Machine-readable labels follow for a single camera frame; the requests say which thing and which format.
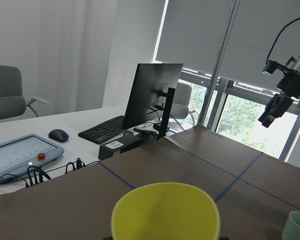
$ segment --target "computer mouse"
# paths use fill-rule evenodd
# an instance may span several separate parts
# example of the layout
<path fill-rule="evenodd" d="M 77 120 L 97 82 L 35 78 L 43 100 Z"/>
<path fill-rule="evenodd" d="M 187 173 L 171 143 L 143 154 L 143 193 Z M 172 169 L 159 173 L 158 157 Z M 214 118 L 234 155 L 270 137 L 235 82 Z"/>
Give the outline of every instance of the computer mouse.
<path fill-rule="evenodd" d="M 50 139 L 56 140 L 60 143 L 64 143 L 69 139 L 69 135 L 63 131 L 62 129 L 54 129 L 51 132 L 49 132 L 48 137 Z"/>

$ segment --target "black cable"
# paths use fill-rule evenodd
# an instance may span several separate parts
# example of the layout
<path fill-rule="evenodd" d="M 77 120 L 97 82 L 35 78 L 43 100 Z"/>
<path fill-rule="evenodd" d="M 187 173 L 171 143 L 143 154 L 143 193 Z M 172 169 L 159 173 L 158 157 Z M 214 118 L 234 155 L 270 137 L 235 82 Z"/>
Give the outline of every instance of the black cable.
<path fill-rule="evenodd" d="M 34 183 L 32 181 L 32 176 L 30 174 L 31 172 L 33 173 Z M 29 166 L 26 169 L 26 173 L 28 174 L 28 179 L 30 181 L 30 186 L 43 183 L 44 182 L 44 177 L 48 180 L 51 179 L 51 177 L 44 170 L 42 170 L 41 167 L 39 167 L 39 166 Z"/>
<path fill-rule="evenodd" d="M 15 177 L 15 178 L 19 178 L 18 180 L 14 180 L 13 182 L 23 180 L 23 181 L 25 181 L 25 187 L 26 187 L 26 188 L 29 187 L 28 182 L 27 182 L 26 179 L 23 178 L 23 177 L 20 177 L 20 176 L 18 176 L 18 175 L 14 175 L 14 174 L 11 174 L 11 173 L 7 173 L 7 174 L 4 174 L 4 175 L 0 176 L 0 179 L 3 178 L 4 176 L 13 176 L 13 177 Z M 11 182 L 12 182 L 12 181 L 0 182 L 0 185 L 8 184 L 8 183 L 11 183 Z"/>
<path fill-rule="evenodd" d="M 149 107 L 149 109 L 154 111 L 158 115 L 159 122 L 161 123 L 160 116 L 159 116 L 159 113 L 158 113 L 158 111 L 160 111 L 160 110 L 159 109 L 153 109 L 152 107 Z"/>
<path fill-rule="evenodd" d="M 75 171 L 75 170 L 76 170 L 75 164 L 74 164 L 72 161 L 70 161 L 70 162 L 68 162 L 68 163 L 66 164 L 66 166 L 65 166 L 65 173 L 64 173 L 64 174 L 67 174 L 67 173 L 68 173 L 68 166 L 69 166 L 69 165 L 72 165 L 72 171 Z"/>
<path fill-rule="evenodd" d="M 81 161 L 80 157 L 78 157 L 75 162 L 76 169 L 81 169 L 85 166 L 86 166 L 86 164 L 83 161 Z"/>
<path fill-rule="evenodd" d="M 67 163 L 66 165 L 59 166 L 59 167 L 57 167 L 57 168 L 51 169 L 51 170 L 49 170 L 49 171 L 46 171 L 46 173 L 49 173 L 49 172 L 52 172 L 52 171 L 54 171 L 54 170 L 58 170 L 58 169 L 61 169 L 61 168 L 67 167 L 67 165 L 68 165 L 68 163 Z"/>
<path fill-rule="evenodd" d="M 168 131 L 168 132 L 171 132 L 171 133 L 173 133 L 173 134 L 176 134 L 175 131 L 172 131 L 172 130 L 170 130 L 170 129 L 168 129 L 167 131 Z"/>
<path fill-rule="evenodd" d="M 91 165 L 91 164 L 95 164 L 95 163 L 98 163 L 98 162 L 100 162 L 101 160 L 98 160 L 98 161 L 93 161 L 93 162 L 90 162 L 90 163 L 88 163 L 87 165 L 85 165 L 86 167 L 87 166 L 89 166 L 89 165 Z"/>
<path fill-rule="evenodd" d="M 149 126 L 151 126 L 151 125 L 153 125 L 153 124 L 154 124 L 153 122 L 148 121 L 148 122 L 146 122 L 146 123 L 144 124 L 144 126 L 138 125 L 138 126 L 136 126 L 136 127 L 134 127 L 134 128 L 142 130 L 142 129 L 148 128 Z"/>
<path fill-rule="evenodd" d="M 180 123 L 174 118 L 174 116 L 172 116 L 171 114 L 170 114 L 170 116 L 175 120 L 175 122 L 180 126 L 180 128 L 182 128 L 182 130 L 184 131 L 185 129 L 180 125 Z"/>
<path fill-rule="evenodd" d="M 266 57 L 266 61 L 265 61 L 265 64 L 266 64 L 266 65 L 268 64 L 270 54 L 271 54 L 272 50 L 274 49 L 274 47 L 275 47 L 275 45 L 276 45 L 276 43 L 277 43 L 277 41 L 278 41 L 278 38 L 279 38 L 279 36 L 281 35 L 281 33 L 282 33 L 289 25 L 293 24 L 294 22 L 296 22 L 296 21 L 298 21 L 298 20 L 300 20 L 300 17 L 298 17 L 297 19 L 295 19 L 295 20 L 289 22 L 287 25 L 285 25 L 285 26 L 281 29 L 281 31 L 279 32 L 279 34 L 276 36 L 276 38 L 275 38 L 275 40 L 274 40 L 274 42 L 273 42 L 273 44 L 272 44 L 272 47 L 271 47 L 271 49 L 270 49 L 270 51 L 269 51 L 269 53 L 268 53 L 268 56 Z"/>

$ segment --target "window blind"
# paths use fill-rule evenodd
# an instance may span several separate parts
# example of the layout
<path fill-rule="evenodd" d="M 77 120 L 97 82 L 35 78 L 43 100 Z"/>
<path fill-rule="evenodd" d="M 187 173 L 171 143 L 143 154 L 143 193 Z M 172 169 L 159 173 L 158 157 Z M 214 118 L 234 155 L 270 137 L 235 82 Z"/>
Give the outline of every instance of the window blind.
<path fill-rule="evenodd" d="M 184 63 L 186 68 L 211 73 L 231 0 L 170 0 L 156 59 Z M 300 0 L 241 0 L 219 75 L 276 90 L 283 73 L 266 76 L 262 70 L 279 31 L 300 17 Z M 285 64 L 300 55 L 300 21 L 286 28 L 270 60 Z"/>

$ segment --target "white desk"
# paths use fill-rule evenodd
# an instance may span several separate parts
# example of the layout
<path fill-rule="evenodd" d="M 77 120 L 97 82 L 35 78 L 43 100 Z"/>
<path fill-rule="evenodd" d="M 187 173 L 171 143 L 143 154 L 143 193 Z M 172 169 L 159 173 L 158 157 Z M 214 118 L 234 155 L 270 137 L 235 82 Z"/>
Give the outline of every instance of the white desk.
<path fill-rule="evenodd" d="M 48 134 L 51 130 L 62 129 L 68 133 L 69 140 L 64 143 L 55 142 L 64 148 L 64 153 L 57 160 L 44 165 L 42 169 L 49 171 L 69 162 L 75 162 L 77 158 L 80 158 L 85 164 L 89 164 L 98 161 L 99 145 L 78 137 L 78 133 L 124 114 L 125 108 L 117 106 L 2 122 L 0 123 L 0 143 L 27 134 L 37 134 L 49 139 Z M 55 178 L 63 175 L 65 170 L 66 168 L 63 167 L 48 174 L 51 178 Z M 23 180 L 0 185 L 0 194 L 11 193 L 24 187 L 25 182 Z"/>

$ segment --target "label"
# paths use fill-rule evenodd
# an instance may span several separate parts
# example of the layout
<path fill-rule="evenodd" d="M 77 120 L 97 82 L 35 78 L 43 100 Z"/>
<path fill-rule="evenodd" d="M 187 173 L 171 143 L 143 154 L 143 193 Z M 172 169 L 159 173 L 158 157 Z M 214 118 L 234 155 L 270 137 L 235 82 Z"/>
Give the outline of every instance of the label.
<path fill-rule="evenodd" d="M 106 144 L 105 146 L 108 147 L 108 148 L 110 148 L 110 149 L 117 149 L 117 148 L 119 148 L 119 147 L 121 147 L 123 145 L 124 144 L 121 143 L 121 142 L 119 142 L 119 141 L 112 141 L 112 142 Z"/>

